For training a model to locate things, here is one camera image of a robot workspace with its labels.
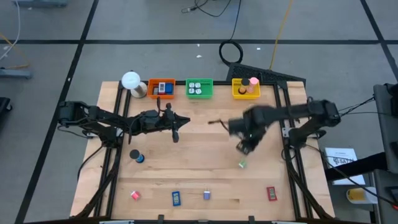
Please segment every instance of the blue object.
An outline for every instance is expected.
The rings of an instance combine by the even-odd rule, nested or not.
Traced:
[[[166,83],[165,92],[167,94],[173,93],[173,83]]]
[[[139,157],[136,159],[136,162],[142,163],[144,162],[144,159],[145,159],[144,155],[140,154]]]
[[[172,192],[172,198],[173,198],[173,206],[181,205],[180,192]]]
[[[205,191],[204,193],[203,193],[203,199],[205,199],[205,200],[209,200],[210,199],[210,191]]]

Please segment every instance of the pink cup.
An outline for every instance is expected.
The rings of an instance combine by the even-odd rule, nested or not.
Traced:
[[[250,81],[250,85],[249,85],[247,91],[248,91],[248,93],[252,93],[252,92],[254,92],[254,88],[256,87],[256,85],[259,83],[259,80],[256,77],[252,77],[249,79],[249,81]]]

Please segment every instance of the green bin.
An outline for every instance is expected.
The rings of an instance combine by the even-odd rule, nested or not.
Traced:
[[[201,94],[189,94],[189,83],[200,83]],[[185,94],[190,99],[209,99],[213,96],[212,78],[188,78],[185,80]]]

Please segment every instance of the white paper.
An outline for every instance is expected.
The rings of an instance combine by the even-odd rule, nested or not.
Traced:
[[[351,161],[356,161],[356,154],[355,154],[354,149],[326,147],[325,153],[326,153],[326,158],[328,159],[328,162],[337,168],[340,165],[350,163]],[[333,156],[345,158],[345,159],[338,159],[338,158],[334,158]],[[356,176],[350,177],[350,179],[357,182],[358,184],[361,184],[361,185],[365,184],[365,180],[363,179],[362,175],[356,175]],[[354,185],[348,179],[335,180],[332,183],[333,183],[333,185]]]

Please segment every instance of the yellow bin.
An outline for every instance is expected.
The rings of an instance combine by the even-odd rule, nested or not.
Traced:
[[[257,99],[261,96],[260,92],[260,82],[257,83],[257,85],[254,87],[254,92],[252,93],[245,93],[245,94],[240,94],[239,93],[239,87],[241,87],[241,78],[233,78],[232,79],[232,96],[234,99],[237,100],[254,100]]]

